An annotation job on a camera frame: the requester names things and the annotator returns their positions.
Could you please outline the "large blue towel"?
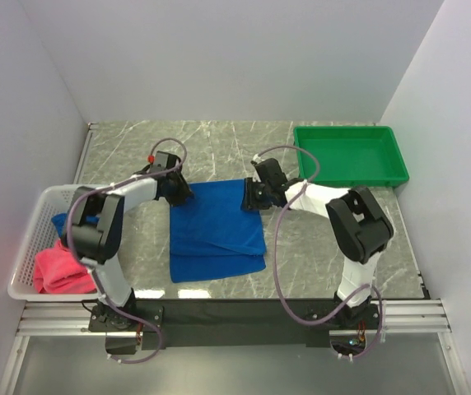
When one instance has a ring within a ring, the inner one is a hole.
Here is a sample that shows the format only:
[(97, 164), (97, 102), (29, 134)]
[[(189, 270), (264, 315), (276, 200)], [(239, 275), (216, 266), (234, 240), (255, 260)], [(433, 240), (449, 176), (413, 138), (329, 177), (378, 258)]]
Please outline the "large blue towel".
[(261, 216), (243, 211), (242, 179), (195, 183), (170, 209), (170, 279), (211, 281), (260, 272), (267, 248)]

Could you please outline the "pink towel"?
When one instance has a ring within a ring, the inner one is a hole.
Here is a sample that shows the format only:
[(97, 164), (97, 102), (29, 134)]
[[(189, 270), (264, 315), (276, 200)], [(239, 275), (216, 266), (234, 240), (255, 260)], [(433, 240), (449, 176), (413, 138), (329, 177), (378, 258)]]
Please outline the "pink towel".
[(39, 294), (81, 295), (96, 292), (87, 270), (57, 239), (50, 248), (35, 255), (33, 287)]

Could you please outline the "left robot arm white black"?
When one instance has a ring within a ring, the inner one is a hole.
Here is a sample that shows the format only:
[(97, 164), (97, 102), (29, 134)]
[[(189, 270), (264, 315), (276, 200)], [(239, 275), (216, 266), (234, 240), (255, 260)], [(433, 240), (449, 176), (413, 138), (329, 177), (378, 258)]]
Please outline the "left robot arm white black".
[(99, 300), (109, 306), (108, 320), (120, 331), (131, 329), (138, 320), (129, 305), (133, 289), (119, 263), (124, 215), (143, 204), (164, 198), (180, 206), (194, 196), (181, 172), (183, 160), (158, 151), (142, 170), (117, 184), (75, 189), (62, 241), (73, 257), (88, 270), (96, 284)]

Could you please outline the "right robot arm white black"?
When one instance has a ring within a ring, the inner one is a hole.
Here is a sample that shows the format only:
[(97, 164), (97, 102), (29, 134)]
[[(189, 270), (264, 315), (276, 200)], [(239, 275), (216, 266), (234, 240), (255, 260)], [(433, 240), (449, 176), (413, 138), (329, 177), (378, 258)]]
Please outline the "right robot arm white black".
[(241, 209), (281, 209), (274, 235), (288, 211), (303, 211), (329, 220), (339, 250), (344, 256), (343, 271), (335, 293), (336, 306), (322, 318), (302, 318), (287, 303), (278, 275), (277, 254), (273, 255), (273, 279), (282, 307), (291, 318), (305, 326), (318, 326), (335, 318), (342, 328), (354, 328), (363, 319), (373, 294), (380, 256), (394, 236), (394, 228), (367, 187), (331, 188), (307, 179), (289, 180), (273, 158), (251, 161), (256, 178), (244, 180)]

